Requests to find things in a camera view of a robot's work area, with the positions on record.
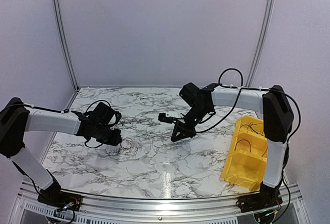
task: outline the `gray marble vein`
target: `gray marble vein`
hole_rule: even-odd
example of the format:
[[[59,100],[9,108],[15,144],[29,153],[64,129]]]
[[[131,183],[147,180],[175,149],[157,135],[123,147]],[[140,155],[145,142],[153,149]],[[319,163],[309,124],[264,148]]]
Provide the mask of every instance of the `gray marble vein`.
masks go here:
[[[189,106],[176,88],[85,88],[72,109],[84,112],[98,99],[108,100],[123,117],[121,146],[84,146],[85,139],[58,133],[43,162],[62,187],[86,193],[134,198],[202,198],[248,192],[220,179],[236,120],[254,112],[235,109],[220,125],[192,139],[172,143],[174,125],[160,123],[158,113]],[[215,124],[230,107],[198,125]],[[90,146],[98,143],[91,140]]]

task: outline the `yellow plastic tray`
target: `yellow plastic tray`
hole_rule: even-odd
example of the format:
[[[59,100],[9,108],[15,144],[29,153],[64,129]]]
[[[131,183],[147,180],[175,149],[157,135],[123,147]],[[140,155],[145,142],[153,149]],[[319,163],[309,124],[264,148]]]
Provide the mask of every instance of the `yellow plastic tray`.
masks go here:
[[[221,178],[251,191],[258,190],[266,171],[267,148],[263,121],[251,116],[240,118]]]

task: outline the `white marble surface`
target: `white marble surface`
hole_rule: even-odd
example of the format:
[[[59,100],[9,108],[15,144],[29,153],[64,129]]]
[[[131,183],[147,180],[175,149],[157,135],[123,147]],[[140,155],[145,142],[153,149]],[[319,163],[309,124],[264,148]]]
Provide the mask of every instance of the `white marble surface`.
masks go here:
[[[98,99],[106,99],[123,117],[122,146],[84,146],[85,139],[58,133],[43,162],[63,188],[86,193],[134,198],[202,198],[245,193],[220,179],[236,120],[254,112],[235,109],[217,128],[192,139],[173,143],[173,124],[160,123],[158,113],[189,106],[175,88],[81,89],[72,110],[84,112]],[[198,125],[203,130],[216,123],[229,107]],[[98,143],[91,140],[89,146]]]

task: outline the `ventilation grille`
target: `ventilation grille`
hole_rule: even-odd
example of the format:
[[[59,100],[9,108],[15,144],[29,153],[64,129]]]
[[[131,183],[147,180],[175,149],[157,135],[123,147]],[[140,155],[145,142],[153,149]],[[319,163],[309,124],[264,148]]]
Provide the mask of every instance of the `ventilation grille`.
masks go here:
[[[46,215],[49,218],[54,218],[54,209],[49,206],[43,206],[43,205],[38,205],[36,203],[31,203],[27,202],[25,204],[25,209],[30,210],[32,212],[41,214],[41,215]],[[136,224],[136,222],[115,222],[112,220],[105,220],[104,218],[95,218],[95,217],[89,217],[85,216],[86,214],[82,215],[81,213],[76,212],[76,218],[75,221],[73,222],[74,224]],[[63,220],[65,218],[64,215],[61,213],[56,213],[56,217],[58,220]],[[236,217],[233,218],[227,218],[227,219],[222,219],[222,220],[214,220],[212,222],[208,221],[203,221],[203,222],[194,222],[194,224],[238,224],[238,220]]]

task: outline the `white and black robotic arm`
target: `white and black robotic arm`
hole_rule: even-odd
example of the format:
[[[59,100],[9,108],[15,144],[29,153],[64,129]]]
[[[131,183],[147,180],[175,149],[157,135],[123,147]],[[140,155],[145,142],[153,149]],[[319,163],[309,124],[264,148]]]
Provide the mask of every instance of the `white and black robotic arm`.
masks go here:
[[[95,138],[100,144],[116,146],[121,143],[121,131],[114,126],[121,114],[100,102],[93,111],[56,111],[34,107],[13,98],[0,113],[0,153],[9,158],[17,169],[28,176],[41,190],[38,201],[60,207],[76,194],[61,191],[61,186],[23,142],[27,131],[52,131],[83,136],[88,142]]]
[[[191,107],[188,113],[160,113],[158,119],[175,124],[171,140],[176,142],[203,133],[204,131],[196,131],[195,127],[207,114],[215,112],[214,107],[237,107],[263,114],[263,129],[268,140],[266,174],[260,186],[260,193],[240,197],[238,205],[242,212],[259,210],[282,203],[278,189],[283,180],[283,168],[288,160],[287,137],[293,122],[293,111],[283,93],[283,88],[278,85],[270,89],[249,89],[212,83],[200,89],[193,83],[188,83],[179,93]]]

